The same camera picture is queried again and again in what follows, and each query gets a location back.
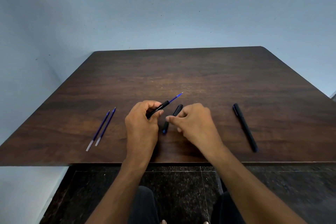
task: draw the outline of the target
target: floor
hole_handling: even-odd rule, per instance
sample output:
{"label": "floor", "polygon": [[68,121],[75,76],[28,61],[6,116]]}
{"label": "floor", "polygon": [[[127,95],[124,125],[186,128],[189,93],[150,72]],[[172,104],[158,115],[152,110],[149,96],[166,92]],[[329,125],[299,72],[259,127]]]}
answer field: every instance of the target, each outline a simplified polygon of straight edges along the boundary
{"label": "floor", "polygon": [[[336,166],[249,166],[260,181],[313,223],[335,223]],[[85,223],[118,167],[70,167],[40,224]],[[162,206],[168,224],[209,221],[221,193],[213,167],[148,167],[141,184]]]}

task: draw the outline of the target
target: leg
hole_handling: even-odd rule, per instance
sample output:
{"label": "leg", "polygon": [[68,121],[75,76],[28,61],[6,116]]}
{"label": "leg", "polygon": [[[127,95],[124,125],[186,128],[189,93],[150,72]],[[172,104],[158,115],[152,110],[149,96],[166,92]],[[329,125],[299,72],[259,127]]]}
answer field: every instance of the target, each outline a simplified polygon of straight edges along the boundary
{"label": "leg", "polygon": [[160,224],[160,209],[153,192],[139,186],[127,224]]}
{"label": "leg", "polygon": [[213,206],[211,224],[245,224],[230,194],[226,191]]}

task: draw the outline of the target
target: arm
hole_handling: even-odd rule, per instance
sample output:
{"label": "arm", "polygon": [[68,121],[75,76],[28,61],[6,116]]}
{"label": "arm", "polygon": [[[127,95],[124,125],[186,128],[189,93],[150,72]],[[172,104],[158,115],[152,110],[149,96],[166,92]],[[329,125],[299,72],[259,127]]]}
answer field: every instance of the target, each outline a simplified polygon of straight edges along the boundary
{"label": "arm", "polygon": [[161,103],[143,101],[137,103],[125,118],[127,130],[127,156],[120,172],[86,224],[127,223],[140,179],[158,141],[158,118],[163,110],[149,120],[146,112]]}
{"label": "arm", "polygon": [[247,224],[306,223],[224,146],[208,108],[199,103],[189,105],[177,117],[168,116],[166,120],[176,125],[216,168]]}

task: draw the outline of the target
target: pen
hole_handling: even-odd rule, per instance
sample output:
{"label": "pen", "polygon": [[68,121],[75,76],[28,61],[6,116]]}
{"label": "pen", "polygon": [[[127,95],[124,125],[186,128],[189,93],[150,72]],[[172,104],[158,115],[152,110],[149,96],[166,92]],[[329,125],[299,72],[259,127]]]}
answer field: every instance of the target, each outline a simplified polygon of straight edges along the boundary
{"label": "pen", "polygon": [[252,150],[254,152],[257,152],[258,151],[257,143],[254,141],[254,138],[253,138],[253,136],[251,134],[251,131],[250,131],[248,125],[246,124],[245,119],[244,119],[243,113],[241,112],[241,110],[240,110],[240,108],[239,108],[239,106],[238,106],[237,103],[235,103],[233,105],[233,110],[234,110],[234,112],[236,113],[236,115],[237,115],[237,117],[239,119],[239,122],[240,122],[240,124],[241,124],[241,126],[242,126],[242,128],[243,128],[243,130],[244,130],[244,132],[246,134],[246,136],[247,136],[247,140],[249,141]]}
{"label": "pen", "polygon": [[100,137],[98,138],[98,140],[97,140],[95,146],[97,146],[97,145],[99,144],[99,141],[100,141],[101,138],[103,137],[103,135],[104,135],[104,133],[105,133],[105,130],[106,130],[107,126],[109,125],[109,123],[110,123],[110,121],[111,121],[111,119],[112,119],[112,116],[113,116],[115,110],[116,110],[116,108],[113,109],[112,114],[111,114],[110,118],[108,119],[108,121],[106,122],[106,125],[105,125],[105,127],[104,127],[104,129],[103,129],[103,132],[101,133]]}
{"label": "pen", "polygon": [[158,108],[156,108],[153,112],[151,112],[151,113],[147,113],[147,114],[146,114],[146,118],[149,119],[155,112],[157,112],[157,111],[162,110],[163,108],[165,108],[167,105],[170,104],[171,101],[173,101],[174,99],[178,98],[182,93],[176,95],[172,100],[170,100],[170,101],[167,100],[166,102],[162,103],[162,104],[161,104]]}
{"label": "pen", "polygon": [[[183,108],[183,105],[178,105],[175,112],[173,113],[173,116],[177,116],[180,113],[180,111],[182,110],[182,108]],[[169,126],[169,122],[166,121],[165,124],[163,125],[163,129],[162,129],[163,134],[167,133],[168,126]]]}
{"label": "pen", "polygon": [[86,151],[88,151],[88,150],[90,149],[90,147],[91,147],[93,141],[96,139],[96,137],[97,137],[99,131],[101,130],[101,128],[102,128],[102,126],[103,126],[104,122],[106,121],[106,119],[107,119],[107,117],[108,117],[109,114],[110,114],[110,110],[107,112],[107,114],[106,114],[106,116],[105,116],[103,122],[101,123],[101,125],[99,126],[97,132],[96,132],[95,135],[93,136],[93,138],[92,138],[92,140],[91,140],[89,146],[86,148]]}

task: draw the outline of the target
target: wooden table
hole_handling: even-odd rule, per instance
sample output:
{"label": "wooden table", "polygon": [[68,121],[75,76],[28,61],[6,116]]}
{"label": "wooden table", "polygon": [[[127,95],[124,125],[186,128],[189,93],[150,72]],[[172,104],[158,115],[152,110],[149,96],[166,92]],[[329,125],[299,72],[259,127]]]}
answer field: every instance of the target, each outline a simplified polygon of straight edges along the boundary
{"label": "wooden table", "polygon": [[[0,147],[0,165],[121,163],[124,119],[135,103],[184,93],[209,107],[226,146],[242,162],[336,162],[336,103],[263,47],[94,52]],[[253,153],[232,110],[239,103],[259,146]],[[109,109],[100,141],[86,147]],[[164,123],[159,120],[159,128]],[[152,162],[206,162],[172,125]]]}

